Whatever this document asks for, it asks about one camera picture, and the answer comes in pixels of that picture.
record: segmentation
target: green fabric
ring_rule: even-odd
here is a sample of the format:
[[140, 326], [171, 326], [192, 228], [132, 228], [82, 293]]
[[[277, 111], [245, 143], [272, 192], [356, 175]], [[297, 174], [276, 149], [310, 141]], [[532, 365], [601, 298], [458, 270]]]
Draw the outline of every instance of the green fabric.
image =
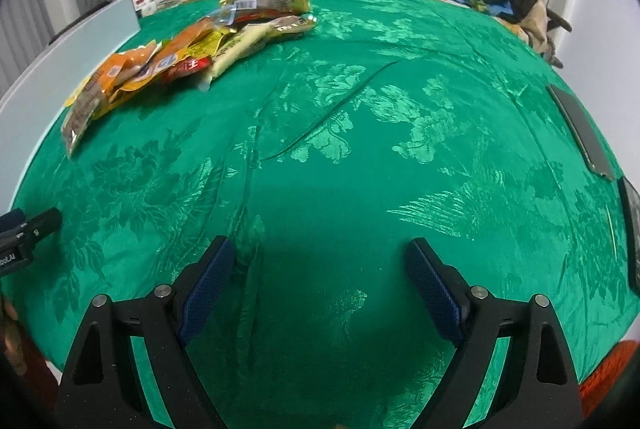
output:
[[[124, 48], [215, 4], [145, 18]], [[207, 93], [150, 88], [94, 123], [72, 161], [61, 117], [15, 205], [58, 206], [62, 232], [4, 283], [37, 345], [62, 366], [95, 294], [145, 295], [226, 234], [238, 262], [188, 352], [230, 429], [409, 427], [452, 356], [404, 275], [404, 247], [423, 236], [498, 297], [548, 295], [583, 379], [640, 303], [616, 185], [586, 168], [545, 87], [566, 85], [469, 9], [312, 4], [306, 37]], [[495, 357], [472, 421], [504, 344]]]

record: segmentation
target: metal screw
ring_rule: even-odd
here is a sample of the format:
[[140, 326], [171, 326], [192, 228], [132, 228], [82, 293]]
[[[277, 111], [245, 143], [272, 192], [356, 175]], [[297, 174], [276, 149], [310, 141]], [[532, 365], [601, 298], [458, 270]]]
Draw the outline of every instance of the metal screw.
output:
[[161, 284], [156, 286], [154, 294], [156, 295], [156, 297], [160, 298], [167, 297], [169, 294], [171, 294], [171, 285]]
[[535, 297], [535, 301], [536, 301], [536, 304], [538, 306], [542, 306], [542, 308], [546, 308], [551, 304], [551, 301], [549, 301], [549, 298], [546, 295], [542, 295], [542, 294], [537, 294]]
[[104, 306], [105, 304], [107, 304], [107, 296], [105, 294], [98, 294], [91, 301], [91, 304], [96, 308], [100, 308], [100, 306]]
[[489, 297], [489, 291], [484, 286], [472, 286], [471, 295], [476, 299], [486, 299]]

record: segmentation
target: bed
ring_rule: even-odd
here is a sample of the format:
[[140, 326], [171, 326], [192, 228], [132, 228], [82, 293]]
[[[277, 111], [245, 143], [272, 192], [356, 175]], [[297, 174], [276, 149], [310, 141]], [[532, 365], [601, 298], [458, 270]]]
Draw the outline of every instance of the bed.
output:
[[[143, 18], [122, 49], [171, 37], [217, 2]], [[618, 188], [587, 169], [546, 89], [567, 89], [561, 78], [468, 8], [311, 2], [319, 24], [306, 37], [206, 93], [149, 89], [95, 122], [72, 160], [63, 117], [52, 127], [15, 206], [57, 206], [63, 229], [3, 282], [35, 343], [62, 368], [93, 296], [145, 295], [225, 234], [236, 268], [188, 353], [230, 429], [409, 427], [453, 353], [404, 275], [404, 247], [423, 236], [496, 296], [547, 295], [586, 378], [640, 301]]]

